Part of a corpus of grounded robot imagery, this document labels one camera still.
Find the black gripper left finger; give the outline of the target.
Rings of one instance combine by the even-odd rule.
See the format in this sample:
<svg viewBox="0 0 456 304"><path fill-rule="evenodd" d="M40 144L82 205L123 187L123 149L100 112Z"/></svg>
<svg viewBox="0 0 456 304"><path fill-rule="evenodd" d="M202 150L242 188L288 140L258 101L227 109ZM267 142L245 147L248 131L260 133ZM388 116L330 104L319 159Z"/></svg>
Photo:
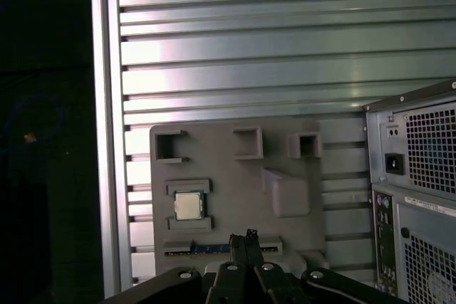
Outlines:
<svg viewBox="0 0 456 304"><path fill-rule="evenodd" d="M216 272L177 267L113 295L104 303L242 303L247 277L243 236L230 236L230 260Z"/></svg>

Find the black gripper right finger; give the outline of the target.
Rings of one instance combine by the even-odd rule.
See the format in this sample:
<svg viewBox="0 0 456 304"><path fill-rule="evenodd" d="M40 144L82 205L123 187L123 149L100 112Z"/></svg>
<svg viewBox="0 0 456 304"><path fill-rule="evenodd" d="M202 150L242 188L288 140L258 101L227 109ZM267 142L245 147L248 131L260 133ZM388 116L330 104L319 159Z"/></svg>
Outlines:
<svg viewBox="0 0 456 304"><path fill-rule="evenodd" d="M404 303L393 295L325 268L304 271L300 277L264 260L256 230L247 229L249 265L269 303Z"/></svg>

